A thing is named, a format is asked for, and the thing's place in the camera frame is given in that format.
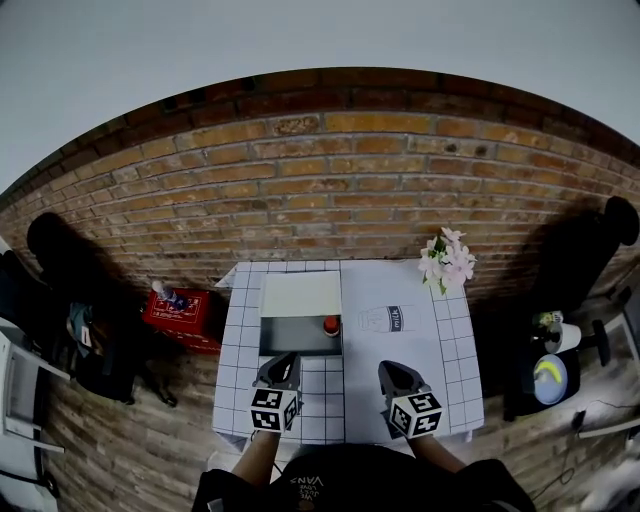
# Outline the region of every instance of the wooden floor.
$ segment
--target wooden floor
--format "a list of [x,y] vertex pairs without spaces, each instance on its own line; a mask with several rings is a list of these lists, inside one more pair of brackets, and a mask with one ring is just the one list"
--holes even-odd
[[[445,445],[467,462],[502,460],[531,496],[560,474],[570,449],[566,468],[575,469],[573,478],[564,486],[555,483],[536,505],[557,510],[576,503],[597,471],[621,460],[624,435],[573,440],[569,424],[575,412],[586,408],[585,426],[600,425],[632,412],[595,400],[640,402],[640,378],[628,348],[620,336],[613,338],[613,360],[606,368],[600,368],[595,349],[585,352],[583,384],[572,399],[505,423],[501,398],[488,398],[486,426],[469,443],[457,436]],[[139,387],[136,404],[125,406],[74,382],[52,381],[45,437],[64,445],[67,453],[47,456],[45,468],[60,486],[61,511],[187,511],[207,461],[230,467],[237,460],[211,431],[217,358],[184,355],[165,371],[173,379],[176,409]],[[278,459],[286,462],[289,456],[283,447]]]

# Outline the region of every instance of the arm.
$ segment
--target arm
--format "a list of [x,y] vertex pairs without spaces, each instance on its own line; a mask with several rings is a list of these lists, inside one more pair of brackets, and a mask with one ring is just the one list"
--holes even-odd
[[466,467],[464,462],[449,453],[433,436],[414,437],[407,439],[407,442],[416,459],[427,460],[451,473],[457,473]]
[[255,487],[266,487],[271,481],[279,443],[279,433],[258,430],[231,473]]

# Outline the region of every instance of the red box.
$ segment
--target red box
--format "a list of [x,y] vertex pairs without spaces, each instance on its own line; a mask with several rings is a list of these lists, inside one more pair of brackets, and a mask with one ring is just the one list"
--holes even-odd
[[147,309],[142,318],[164,332],[172,340],[199,354],[219,354],[220,343],[211,334],[211,292],[175,288],[177,294],[189,300],[189,307],[177,311],[171,304],[149,294]]

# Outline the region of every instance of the water bottle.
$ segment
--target water bottle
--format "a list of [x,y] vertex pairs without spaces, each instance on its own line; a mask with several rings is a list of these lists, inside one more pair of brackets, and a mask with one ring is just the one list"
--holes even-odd
[[176,311],[184,311],[189,307],[189,300],[185,296],[178,295],[171,286],[162,281],[154,281],[151,283],[151,288],[161,300],[167,301]]

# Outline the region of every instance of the person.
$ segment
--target person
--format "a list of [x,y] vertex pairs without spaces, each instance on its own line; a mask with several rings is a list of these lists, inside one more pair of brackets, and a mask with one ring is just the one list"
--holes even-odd
[[270,483],[279,442],[279,433],[257,431],[231,473],[203,473],[192,510],[535,510],[501,462],[467,466],[430,435],[407,440],[414,457],[375,445],[318,446]]

